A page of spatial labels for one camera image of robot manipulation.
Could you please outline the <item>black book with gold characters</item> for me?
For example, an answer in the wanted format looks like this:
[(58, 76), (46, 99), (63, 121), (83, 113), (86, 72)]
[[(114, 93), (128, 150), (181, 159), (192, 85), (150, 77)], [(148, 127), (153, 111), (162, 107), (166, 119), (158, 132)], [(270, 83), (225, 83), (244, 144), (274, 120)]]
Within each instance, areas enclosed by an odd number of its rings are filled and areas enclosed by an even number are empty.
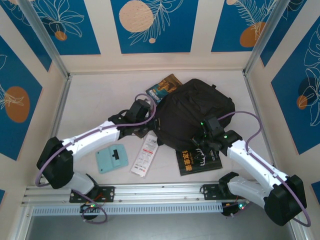
[(205, 153), (200, 148), (175, 151), (181, 176), (222, 169), (218, 151), (210, 150)]

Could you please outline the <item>black fabric backpack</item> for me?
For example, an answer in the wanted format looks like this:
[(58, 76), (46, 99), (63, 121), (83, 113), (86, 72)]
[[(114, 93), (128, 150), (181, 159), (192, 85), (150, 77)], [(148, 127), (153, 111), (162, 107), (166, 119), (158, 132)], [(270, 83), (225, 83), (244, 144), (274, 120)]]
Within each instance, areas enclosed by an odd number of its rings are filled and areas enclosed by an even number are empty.
[(166, 95), (156, 107), (154, 130), (159, 146), (182, 152), (195, 147), (192, 138), (203, 129), (201, 121), (234, 112), (233, 100), (202, 80), (193, 78)]

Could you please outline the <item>white stationery blister pack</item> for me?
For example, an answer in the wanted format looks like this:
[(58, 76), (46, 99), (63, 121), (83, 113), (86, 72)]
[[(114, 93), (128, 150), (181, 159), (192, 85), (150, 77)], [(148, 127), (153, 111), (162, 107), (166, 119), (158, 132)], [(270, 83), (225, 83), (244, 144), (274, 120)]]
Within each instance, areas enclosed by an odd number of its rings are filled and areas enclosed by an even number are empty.
[(147, 134), (130, 172), (145, 178), (158, 150), (158, 138)]

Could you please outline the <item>teal pencil case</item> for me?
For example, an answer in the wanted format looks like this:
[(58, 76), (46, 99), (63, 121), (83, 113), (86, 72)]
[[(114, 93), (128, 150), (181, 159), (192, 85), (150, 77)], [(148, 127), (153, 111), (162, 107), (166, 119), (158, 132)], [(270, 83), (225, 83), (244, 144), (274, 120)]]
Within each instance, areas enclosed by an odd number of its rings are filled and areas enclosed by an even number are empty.
[(127, 152), (123, 144), (114, 144), (98, 150), (95, 153), (97, 169), (100, 174), (105, 174), (129, 164)]

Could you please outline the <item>teal and orange landscape book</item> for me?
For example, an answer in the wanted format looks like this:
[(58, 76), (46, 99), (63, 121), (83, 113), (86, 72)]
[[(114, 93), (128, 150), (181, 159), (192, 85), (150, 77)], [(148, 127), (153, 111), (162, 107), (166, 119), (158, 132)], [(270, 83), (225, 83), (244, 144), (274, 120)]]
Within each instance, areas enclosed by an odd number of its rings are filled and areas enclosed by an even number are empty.
[(165, 96), (167, 96), (169, 93), (174, 92), (182, 85), (183, 84), (172, 73), (161, 80), (159, 83), (147, 89), (145, 93), (149, 95), (158, 105)]

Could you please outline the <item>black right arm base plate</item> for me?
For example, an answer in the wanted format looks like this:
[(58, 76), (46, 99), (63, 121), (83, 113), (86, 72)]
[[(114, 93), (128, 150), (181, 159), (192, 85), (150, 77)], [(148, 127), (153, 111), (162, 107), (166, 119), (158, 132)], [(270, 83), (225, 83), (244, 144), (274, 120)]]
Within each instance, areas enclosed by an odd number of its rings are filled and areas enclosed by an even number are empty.
[(200, 187), (200, 193), (205, 200), (244, 200), (243, 197), (234, 195), (224, 184), (204, 184)]

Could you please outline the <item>aluminium mounting rail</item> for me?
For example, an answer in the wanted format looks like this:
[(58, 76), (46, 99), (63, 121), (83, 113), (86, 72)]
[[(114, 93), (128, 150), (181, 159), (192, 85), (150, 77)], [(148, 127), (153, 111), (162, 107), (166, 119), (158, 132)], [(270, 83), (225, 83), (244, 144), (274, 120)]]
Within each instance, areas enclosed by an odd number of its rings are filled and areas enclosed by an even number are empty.
[[(116, 204), (186, 204), (225, 202), (227, 200), (205, 200), (200, 193), (204, 184), (217, 184), (209, 182), (187, 183), (150, 183), (150, 184), (107, 184), (102, 187), (115, 187), (113, 202), (105, 202), (106, 205)], [(53, 189), (49, 186), (28, 186), (21, 200), (22, 206), (63, 206), (77, 205), (70, 203), (71, 190), (68, 188)]]

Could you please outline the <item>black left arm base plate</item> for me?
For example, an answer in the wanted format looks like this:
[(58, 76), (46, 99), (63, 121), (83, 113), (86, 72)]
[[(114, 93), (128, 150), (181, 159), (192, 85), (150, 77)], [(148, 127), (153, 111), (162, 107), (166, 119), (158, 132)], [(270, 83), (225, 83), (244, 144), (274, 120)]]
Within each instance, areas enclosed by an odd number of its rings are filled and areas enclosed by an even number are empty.
[[(96, 203), (112, 203), (115, 196), (114, 186), (95, 186), (89, 193), (85, 195), (86, 197), (94, 200)], [(69, 202), (70, 203), (86, 203), (88, 200), (80, 196), (73, 190), (70, 193)]]

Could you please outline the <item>aluminium corner post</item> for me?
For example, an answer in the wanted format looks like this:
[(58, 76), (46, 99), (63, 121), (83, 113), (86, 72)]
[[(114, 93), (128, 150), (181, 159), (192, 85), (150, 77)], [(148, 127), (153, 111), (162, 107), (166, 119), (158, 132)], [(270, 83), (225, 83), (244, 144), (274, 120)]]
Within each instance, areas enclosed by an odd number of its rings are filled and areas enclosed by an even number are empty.
[(56, 68), (65, 79), (69, 79), (70, 73), (32, 4), (29, 0), (17, 0), (17, 3)]
[(256, 62), (260, 59), (260, 55), (268, 43), (272, 33), (274, 32), (278, 22), (280, 21), (290, 0), (277, 0), (274, 9), (271, 11), (268, 20), (258, 38), (251, 55), (243, 69), (243, 75), (247, 78), (252, 72)]

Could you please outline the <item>aluminium frame leg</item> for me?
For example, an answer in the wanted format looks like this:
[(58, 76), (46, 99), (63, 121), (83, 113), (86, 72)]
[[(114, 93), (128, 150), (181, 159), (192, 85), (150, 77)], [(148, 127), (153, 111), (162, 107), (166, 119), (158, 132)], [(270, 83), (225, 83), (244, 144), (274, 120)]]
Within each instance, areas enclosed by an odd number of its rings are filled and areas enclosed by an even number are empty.
[(310, 240), (305, 227), (294, 220), (290, 220), (285, 228), (288, 231), (289, 240)]
[(20, 206), (13, 220), (8, 240), (26, 240), (33, 216), (33, 206)]

